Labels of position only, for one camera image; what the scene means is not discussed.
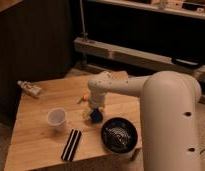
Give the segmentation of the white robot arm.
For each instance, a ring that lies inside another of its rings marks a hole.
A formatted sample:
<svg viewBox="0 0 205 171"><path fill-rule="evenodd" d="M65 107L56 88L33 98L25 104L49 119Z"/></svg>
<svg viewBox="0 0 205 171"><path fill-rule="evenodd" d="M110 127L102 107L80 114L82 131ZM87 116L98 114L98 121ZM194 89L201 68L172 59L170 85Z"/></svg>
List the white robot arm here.
<svg viewBox="0 0 205 171"><path fill-rule="evenodd" d="M90 109L105 104L108 92L140 99L144 171L201 171L196 105L201 86L175 71L114 79L108 71L87 83Z"/></svg>

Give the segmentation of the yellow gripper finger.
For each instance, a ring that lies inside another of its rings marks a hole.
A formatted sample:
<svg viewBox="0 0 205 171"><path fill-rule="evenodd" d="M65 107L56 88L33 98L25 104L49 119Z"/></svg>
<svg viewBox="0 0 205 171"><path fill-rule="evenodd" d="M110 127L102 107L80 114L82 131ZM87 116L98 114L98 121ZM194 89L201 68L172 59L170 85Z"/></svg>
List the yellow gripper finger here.
<svg viewBox="0 0 205 171"><path fill-rule="evenodd" d="M99 113L103 116L104 115L104 108L103 107L100 107L99 108Z"/></svg>
<svg viewBox="0 0 205 171"><path fill-rule="evenodd" d="M85 108L84 111L83 111L83 118L85 120L90 119L90 113L91 113L90 108Z"/></svg>

